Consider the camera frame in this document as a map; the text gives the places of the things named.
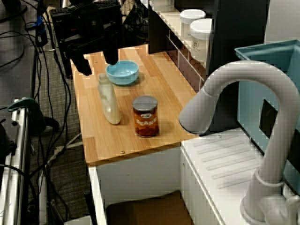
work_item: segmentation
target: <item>white bottle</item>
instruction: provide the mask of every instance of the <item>white bottle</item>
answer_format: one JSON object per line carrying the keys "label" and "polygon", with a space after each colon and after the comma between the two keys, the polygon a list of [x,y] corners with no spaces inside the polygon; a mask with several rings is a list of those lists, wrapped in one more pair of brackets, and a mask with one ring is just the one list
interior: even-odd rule
{"label": "white bottle", "polygon": [[104,116],[110,123],[118,124],[121,120],[121,113],[114,93],[113,84],[109,81],[106,73],[98,75],[97,87]]}

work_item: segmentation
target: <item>tin can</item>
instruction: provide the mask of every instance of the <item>tin can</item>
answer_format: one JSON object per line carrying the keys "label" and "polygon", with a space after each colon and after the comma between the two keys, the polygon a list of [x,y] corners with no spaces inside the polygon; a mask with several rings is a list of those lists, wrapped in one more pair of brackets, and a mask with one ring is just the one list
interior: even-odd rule
{"label": "tin can", "polygon": [[148,95],[136,97],[132,101],[135,120],[135,133],[140,137],[153,137],[158,134],[158,101]]}

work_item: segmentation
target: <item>wooden tabletop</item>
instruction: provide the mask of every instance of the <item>wooden tabletop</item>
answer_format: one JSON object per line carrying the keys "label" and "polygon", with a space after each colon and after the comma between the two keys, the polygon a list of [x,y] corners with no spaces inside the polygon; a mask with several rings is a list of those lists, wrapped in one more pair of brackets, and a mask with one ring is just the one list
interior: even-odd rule
{"label": "wooden tabletop", "polygon": [[[101,165],[126,158],[180,146],[180,142],[197,137],[186,132],[178,116],[183,106],[195,95],[194,90],[165,52],[149,55],[147,45],[119,49],[119,60],[132,60],[139,66],[135,85],[116,86],[121,122],[110,124],[102,112],[97,90],[98,74],[108,65],[102,52],[86,55],[93,72],[79,73],[72,64],[76,101],[82,132],[85,160],[88,165]],[[142,138],[135,134],[132,101],[141,95],[157,101],[159,133]]]}

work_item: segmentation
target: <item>faucet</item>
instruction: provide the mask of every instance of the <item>faucet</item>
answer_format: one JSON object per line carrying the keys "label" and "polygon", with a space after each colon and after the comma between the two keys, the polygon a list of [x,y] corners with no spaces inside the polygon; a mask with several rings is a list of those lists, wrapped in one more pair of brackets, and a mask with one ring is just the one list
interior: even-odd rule
{"label": "faucet", "polygon": [[256,169],[240,211],[250,225],[296,225],[300,197],[285,199],[282,181],[285,163],[300,115],[300,95],[291,79],[264,62],[243,60],[214,71],[200,91],[179,114],[181,126],[190,133],[205,133],[212,121],[219,95],[229,84],[255,81],[275,94],[279,111],[261,165]]}

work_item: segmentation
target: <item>light blue bowl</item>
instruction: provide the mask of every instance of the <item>light blue bowl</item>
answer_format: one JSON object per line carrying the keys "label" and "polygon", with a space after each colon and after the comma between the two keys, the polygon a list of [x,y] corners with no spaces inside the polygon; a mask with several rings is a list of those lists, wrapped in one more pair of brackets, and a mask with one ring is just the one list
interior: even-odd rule
{"label": "light blue bowl", "polygon": [[133,83],[138,77],[139,66],[128,60],[120,60],[115,65],[108,65],[105,69],[108,79],[117,85]]}

